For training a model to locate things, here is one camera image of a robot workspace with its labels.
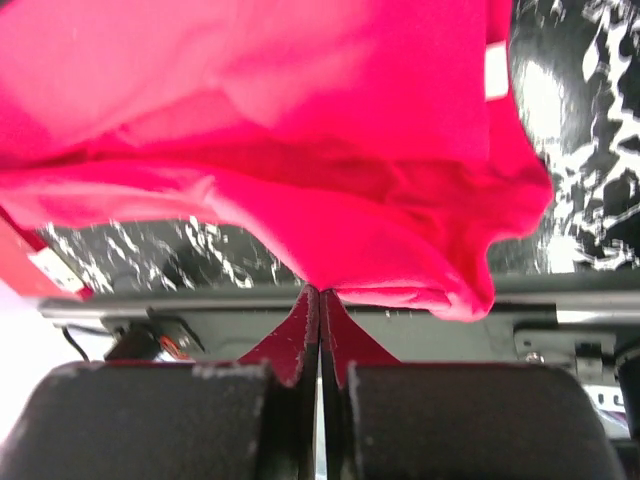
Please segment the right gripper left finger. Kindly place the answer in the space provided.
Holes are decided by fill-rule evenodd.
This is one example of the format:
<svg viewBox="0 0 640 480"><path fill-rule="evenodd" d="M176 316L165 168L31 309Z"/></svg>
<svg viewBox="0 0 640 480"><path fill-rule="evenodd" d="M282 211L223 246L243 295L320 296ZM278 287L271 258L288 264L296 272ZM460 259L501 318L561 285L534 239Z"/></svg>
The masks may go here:
<svg viewBox="0 0 640 480"><path fill-rule="evenodd" d="M270 370L261 411L257 479L315 477L319 313L319 292L303 287L286 318L240 360Z"/></svg>

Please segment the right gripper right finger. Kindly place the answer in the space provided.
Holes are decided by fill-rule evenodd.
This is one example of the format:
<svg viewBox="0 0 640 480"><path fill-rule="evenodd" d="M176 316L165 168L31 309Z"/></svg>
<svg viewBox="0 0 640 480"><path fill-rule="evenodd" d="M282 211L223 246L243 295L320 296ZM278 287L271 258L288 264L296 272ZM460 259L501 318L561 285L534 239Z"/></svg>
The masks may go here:
<svg viewBox="0 0 640 480"><path fill-rule="evenodd" d="M327 477L356 479L349 368L395 366L400 360L350 317L334 291L320 293L319 311Z"/></svg>

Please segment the magenta t shirt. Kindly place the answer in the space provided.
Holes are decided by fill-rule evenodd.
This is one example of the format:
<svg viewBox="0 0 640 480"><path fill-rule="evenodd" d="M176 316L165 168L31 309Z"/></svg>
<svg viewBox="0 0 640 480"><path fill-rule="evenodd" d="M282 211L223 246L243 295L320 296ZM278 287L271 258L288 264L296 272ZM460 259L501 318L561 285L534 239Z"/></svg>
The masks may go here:
<svg viewBox="0 0 640 480"><path fill-rule="evenodd" d="M6 1L1 204L20 225L243 227L350 302L474 321L553 190L508 1Z"/></svg>

